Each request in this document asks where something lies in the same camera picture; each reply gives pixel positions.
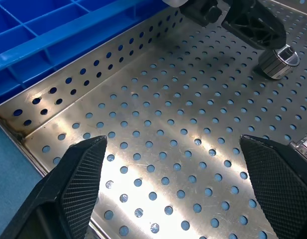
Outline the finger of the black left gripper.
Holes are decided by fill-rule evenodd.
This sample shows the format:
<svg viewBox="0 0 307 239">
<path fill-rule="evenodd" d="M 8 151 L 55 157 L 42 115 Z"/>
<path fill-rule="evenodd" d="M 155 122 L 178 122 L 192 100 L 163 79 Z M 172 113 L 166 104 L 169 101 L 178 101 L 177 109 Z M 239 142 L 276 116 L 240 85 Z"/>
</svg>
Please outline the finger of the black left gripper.
<svg viewBox="0 0 307 239">
<path fill-rule="evenodd" d="M 229 11 L 222 27 L 255 49 L 280 49 L 286 45 L 282 21 L 258 0 L 226 0 Z"/>
</svg>

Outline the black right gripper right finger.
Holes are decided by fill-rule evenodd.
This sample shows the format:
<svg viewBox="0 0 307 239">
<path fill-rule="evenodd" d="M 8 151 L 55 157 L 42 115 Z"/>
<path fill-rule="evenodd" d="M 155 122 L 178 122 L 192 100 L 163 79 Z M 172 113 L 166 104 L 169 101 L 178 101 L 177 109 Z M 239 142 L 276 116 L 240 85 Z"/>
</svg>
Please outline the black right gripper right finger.
<svg viewBox="0 0 307 239">
<path fill-rule="evenodd" d="M 307 239 L 307 135 L 284 145 L 242 135 L 244 155 L 257 202 L 280 239 Z"/>
</svg>

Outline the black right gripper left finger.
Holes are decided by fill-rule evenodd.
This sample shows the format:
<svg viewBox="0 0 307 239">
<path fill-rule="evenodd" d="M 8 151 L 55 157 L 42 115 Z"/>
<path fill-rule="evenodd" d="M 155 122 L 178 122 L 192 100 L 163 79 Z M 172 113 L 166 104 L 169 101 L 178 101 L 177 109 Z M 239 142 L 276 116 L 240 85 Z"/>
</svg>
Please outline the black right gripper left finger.
<svg viewBox="0 0 307 239">
<path fill-rule="evenodd" d="M 83 239 L 99 193 L 104 135 L 70 146 L 32 189 L 1 239 Z"/>
</svg>

